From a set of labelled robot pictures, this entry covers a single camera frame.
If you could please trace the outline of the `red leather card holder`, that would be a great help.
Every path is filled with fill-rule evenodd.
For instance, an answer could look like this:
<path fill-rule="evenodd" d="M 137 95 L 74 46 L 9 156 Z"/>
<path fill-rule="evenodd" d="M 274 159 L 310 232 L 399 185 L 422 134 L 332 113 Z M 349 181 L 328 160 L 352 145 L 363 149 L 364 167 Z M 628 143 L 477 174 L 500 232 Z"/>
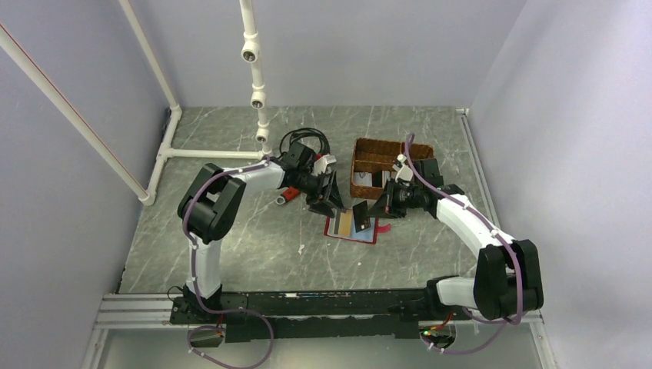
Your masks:
<path fill-rule="evenodd" d="M 333 218 L 327 218 L 324 236 L 362 244 L 376 244 L 378 235 L 390 230 L 390 224 L 379 224 L 377 218 L 371 218 L 368 226 L 357 229 L 353 211 L 348 209 L 345 212 L 337 211 Z"/>

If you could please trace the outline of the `brown woven basket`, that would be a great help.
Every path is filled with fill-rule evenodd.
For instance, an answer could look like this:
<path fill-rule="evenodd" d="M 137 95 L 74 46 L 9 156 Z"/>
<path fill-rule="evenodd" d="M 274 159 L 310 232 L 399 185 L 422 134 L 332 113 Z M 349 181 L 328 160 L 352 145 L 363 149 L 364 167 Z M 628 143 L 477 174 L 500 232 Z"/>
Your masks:
<path fill-rule="evenodd" d="M 377 171 L 391 171 L 392 179 L 414 182 L 416 175 L 408 177 L 410 168 L 404 164 L 401 168 L 395 166 L 400 155 L 406 150 L 405 142 L 386 141 L 373 138 L 358 138 L 354 143 L 351 164 L 350 195 L 353 198 L 377 200 L 383 188 L 361 187 L 354 184 L 354 173 Z"/>

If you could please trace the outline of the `black credit card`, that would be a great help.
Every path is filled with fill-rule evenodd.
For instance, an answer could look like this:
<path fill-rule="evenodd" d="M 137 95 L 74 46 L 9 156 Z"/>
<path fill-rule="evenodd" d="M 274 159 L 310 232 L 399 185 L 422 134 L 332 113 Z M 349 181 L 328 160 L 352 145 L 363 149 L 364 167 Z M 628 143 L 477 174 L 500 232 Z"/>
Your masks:
<path fill-rule="evenodd" d="M 371 227 L 371 218 L 368 216 L 368 203 L 361 201 L 352 207 L 353 223 L 356 232 L 362 232 Z"/>

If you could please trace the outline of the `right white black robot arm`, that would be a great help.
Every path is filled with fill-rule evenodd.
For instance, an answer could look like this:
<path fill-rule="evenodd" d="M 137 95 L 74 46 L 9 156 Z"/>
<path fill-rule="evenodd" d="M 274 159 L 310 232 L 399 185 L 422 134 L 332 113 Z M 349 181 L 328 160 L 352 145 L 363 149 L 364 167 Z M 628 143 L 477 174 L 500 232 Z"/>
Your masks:
<path fill-rule="evenodd" d="M 442 319 L 453 307 L 473 309 L 488 320 L 517 318 L 544 305 L 536 245 L 517 240 L 488 220 L 455 184 L 445 184 L 437 160 L 410 161 L 398 155 L 394 178 L 387 180 L 369 209 L 372 218 L 403 218 L 421 209 L 450 228 L 476 260 L 472 278 L 431 279 L 424 289 L 424 310 Z"/>

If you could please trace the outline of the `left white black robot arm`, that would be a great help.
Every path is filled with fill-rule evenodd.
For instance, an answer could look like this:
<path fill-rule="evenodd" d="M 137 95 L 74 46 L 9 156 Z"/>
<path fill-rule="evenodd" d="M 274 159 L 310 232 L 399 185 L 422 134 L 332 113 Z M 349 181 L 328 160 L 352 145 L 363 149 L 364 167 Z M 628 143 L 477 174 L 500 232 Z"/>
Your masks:
<path fill-rule="evenodd" d="M 203 323 L 221 312 L 221 243 L 230 232 L 242 200 L 252 194 L 295 188 L 306 196 L 309 211 L 333 218 L 344 205 L 336 174 L 319 169 L 321 157 L 296 141 L 278 157 L 255 165 L 221 168 L 204 165 L 178 206 L 189 242 L 189 276 L 183 289 L 191 313 Z"/>

